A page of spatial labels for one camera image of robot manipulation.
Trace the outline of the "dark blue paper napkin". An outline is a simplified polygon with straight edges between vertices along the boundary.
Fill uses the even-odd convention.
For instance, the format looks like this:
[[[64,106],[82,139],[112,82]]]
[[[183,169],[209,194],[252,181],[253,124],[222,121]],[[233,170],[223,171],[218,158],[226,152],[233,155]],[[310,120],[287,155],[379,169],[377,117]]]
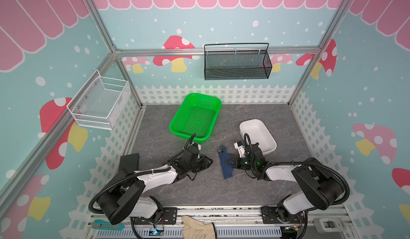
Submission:
[[[227,149],[224,145],[221,145],[218,149],[218,156],[221,162],[222,173],[224,179],[229,179],[233,176],[234,168],[232,167],[232,157],[227,153]]]

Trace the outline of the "white plastic tub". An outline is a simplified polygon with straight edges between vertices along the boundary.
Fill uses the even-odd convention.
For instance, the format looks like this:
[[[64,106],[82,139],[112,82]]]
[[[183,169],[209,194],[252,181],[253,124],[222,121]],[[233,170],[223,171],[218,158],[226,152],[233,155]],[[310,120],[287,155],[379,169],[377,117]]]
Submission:
[[[277,143],[265,124],[259,119],[244,121],[239,125],[242,137],[247,133],[253,144],[259,143],[263,155],[271,154],[277,148]]]

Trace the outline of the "green plastic basket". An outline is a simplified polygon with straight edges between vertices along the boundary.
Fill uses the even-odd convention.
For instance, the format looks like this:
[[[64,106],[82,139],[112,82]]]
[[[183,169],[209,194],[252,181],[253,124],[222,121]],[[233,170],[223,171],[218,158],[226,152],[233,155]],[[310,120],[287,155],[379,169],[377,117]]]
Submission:
[[[183,139],[195,134],[194,141],[204,143],[211,136],[221,107],[222,102],[216,97],[190,93],[173,117],[169,130]]]

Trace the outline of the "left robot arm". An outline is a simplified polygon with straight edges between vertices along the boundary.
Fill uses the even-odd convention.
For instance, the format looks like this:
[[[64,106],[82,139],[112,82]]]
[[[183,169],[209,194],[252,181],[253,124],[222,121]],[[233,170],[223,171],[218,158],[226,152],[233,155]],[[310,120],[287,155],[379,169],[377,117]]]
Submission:
[[[154,196],[142,197],[154,188],[171,185],[185,178],[193,181],[197,174],[210,168],[213,160],[200,153],[200,145],[188,143],[161,167],[145,171],[122,168],[89,202],[88,210],[104,214],[111,225],[126,219],[152,225],[166,220],[165,207]]]

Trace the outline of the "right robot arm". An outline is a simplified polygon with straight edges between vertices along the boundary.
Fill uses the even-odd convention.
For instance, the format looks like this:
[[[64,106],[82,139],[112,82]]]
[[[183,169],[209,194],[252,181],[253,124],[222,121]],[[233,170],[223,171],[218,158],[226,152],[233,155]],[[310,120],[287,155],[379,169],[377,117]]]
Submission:
[[[299,192],[281,199],[274,208],[262,208],[268,222],[290,223],[309,211],[342,204],[350,196],[346,179],[313,157],[300,162],[268,162],[259,144],[238,142],[235,148],[239,155],[227,158],[223,162],[227,167],[243,170],[257,180],[295,182],[300,188]]]

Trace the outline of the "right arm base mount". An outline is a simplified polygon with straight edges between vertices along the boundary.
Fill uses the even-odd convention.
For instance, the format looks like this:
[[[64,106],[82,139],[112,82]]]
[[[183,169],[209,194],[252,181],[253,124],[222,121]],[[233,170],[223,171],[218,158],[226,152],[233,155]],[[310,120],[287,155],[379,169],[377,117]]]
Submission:
[[[284,207],[262,206],[261,215],[263,224],[303,224],[305,222],[303,212],[291,214]]]

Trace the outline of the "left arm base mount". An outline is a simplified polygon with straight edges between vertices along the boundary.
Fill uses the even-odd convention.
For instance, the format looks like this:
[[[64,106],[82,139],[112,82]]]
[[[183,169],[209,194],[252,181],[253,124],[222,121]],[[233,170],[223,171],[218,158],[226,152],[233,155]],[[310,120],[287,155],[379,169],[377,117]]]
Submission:
[[[135,225],[175,225],[177,208],[160,208],[151,217],[133,217]]]

